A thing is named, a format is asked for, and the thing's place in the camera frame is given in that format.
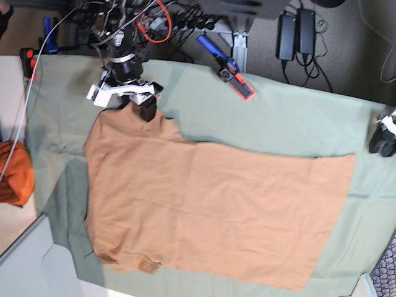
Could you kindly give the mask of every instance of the black power adapter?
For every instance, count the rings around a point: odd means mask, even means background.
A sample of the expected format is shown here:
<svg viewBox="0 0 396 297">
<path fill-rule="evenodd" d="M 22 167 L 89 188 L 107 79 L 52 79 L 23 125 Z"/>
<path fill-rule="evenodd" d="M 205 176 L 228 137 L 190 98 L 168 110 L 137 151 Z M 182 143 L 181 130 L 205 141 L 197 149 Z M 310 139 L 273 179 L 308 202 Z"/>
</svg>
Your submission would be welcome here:
<svg viewBox="0 0 396 297">
<path fill-rule="evenodd" d="M 277 58 L 292 61 L 295 58 L 296 17 L 288 14 L 279 16 Z"/>
<path fill-rule="evenodd" d="M 316 43 L 315 12 L 298 9 L 297 51 L 303 55 L 314 55 Z"/>
</svg>

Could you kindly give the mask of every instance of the orange bag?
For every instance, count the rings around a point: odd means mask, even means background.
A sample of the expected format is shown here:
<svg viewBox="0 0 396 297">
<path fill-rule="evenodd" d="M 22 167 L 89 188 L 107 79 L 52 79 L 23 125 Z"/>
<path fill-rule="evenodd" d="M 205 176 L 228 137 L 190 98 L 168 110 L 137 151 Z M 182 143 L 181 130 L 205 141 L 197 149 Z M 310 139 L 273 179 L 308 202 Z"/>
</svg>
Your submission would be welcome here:
<svg viewBox="0 0 396 297">
<path fill-rule="evenodd" d="M 13 141 L 0 143 L 0 172 L 4 168 Z M 24 205 L 34 188 L 34 174 L 30 157 L 21 142 L 17 142 L 14 153 L 0 182 L 0 202 Z"/>
</svg>

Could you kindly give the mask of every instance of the green cloth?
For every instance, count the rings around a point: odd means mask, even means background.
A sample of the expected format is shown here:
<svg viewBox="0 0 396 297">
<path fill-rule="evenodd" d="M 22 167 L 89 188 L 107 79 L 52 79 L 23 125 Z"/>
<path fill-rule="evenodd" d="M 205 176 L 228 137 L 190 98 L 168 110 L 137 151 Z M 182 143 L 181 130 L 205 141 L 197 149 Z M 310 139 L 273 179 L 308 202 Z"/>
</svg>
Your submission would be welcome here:
<svg viewBox="0 0 396 297">
<path fill-rule="evenodd" d="M 356 164 L 345 205 L 301 292 L 164 267 L 154 276 L 118 274 L 100 264 L 83 224 L 88 185 L 82 146 L 101 111 L 85 97 L 100 80 L 100 62 L 48 56 L 42 67 L 27 126 L 37 207 L 50 217 L 55 243 L 71 251 L 85 281 L 137 297 L 345 296 L 375 266 L 396 227 L 396 158 L 370 155 L 365 143 L 368 125 L 382 105 L 248 74 L 244 77 L 256 95 L 243 101 L 208 67 L 150 61 L 143 77 L 164 86 L 160 108 L 177 119 L 184 137 L 282 155 L 356 153 Z"/>
</svg>

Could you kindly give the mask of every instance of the orange fabric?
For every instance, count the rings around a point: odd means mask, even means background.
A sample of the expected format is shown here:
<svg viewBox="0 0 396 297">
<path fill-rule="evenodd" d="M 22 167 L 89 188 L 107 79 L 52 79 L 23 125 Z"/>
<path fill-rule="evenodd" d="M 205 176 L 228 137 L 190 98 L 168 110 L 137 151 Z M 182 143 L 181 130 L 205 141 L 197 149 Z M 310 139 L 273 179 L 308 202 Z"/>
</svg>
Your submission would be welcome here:
<svg viewBox="0 0 396 297">
<path fill-rule="evenodd" d="M 99 259 L 300 290 L 347 197 L 355 162 L 183 139 L 176 121 L 102 112 L 85 144 L 85 220 Z"/>
<path fill-rule="evenodd" d="M 0 143 L 0 172 L 11 151 L 13 141 Z M 30 157 L 24 145 L 17 142 L 14 153 L 0 183 L 0 202 L 24 205 L 34 188 L 34 175 Z"/>
</svg>

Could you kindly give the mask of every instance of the red cable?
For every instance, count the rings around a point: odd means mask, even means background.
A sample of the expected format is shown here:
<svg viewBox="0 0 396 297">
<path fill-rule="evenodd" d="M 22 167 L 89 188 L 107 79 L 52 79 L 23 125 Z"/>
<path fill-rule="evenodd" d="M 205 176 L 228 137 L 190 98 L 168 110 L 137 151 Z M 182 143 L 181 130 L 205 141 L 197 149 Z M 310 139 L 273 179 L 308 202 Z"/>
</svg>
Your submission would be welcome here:
<svg viewBox="0 0 396 297">
<path fill-rule="evenodd" d="M 146 34 L 147 30 L 140 23 L 140 19 L 136 20 L 136 24 L 137 24 L 137 27 L 139 28 L 139 30 L 143 33 L 144 38 L 146 38 L 149 42 L 161 43 L 161 42 L 168 40 L 169 36 L 171 36 L 172 20 L 171 20 L 171 16 L 169 15 L 169 12 L 166 10 L 166 7 L 162 4 L 162 2 L 160 0 L 156 0 L 156 1 L 157 1 L 158 5 L 161 7 L 161 9 L 164 11 L 166 19 L 168 20 L 168 34 L 166 34 L 166 37 L 162 40 L 151 39 L 149 36 L 147 36 L 147 34 Z"/>
</svg>

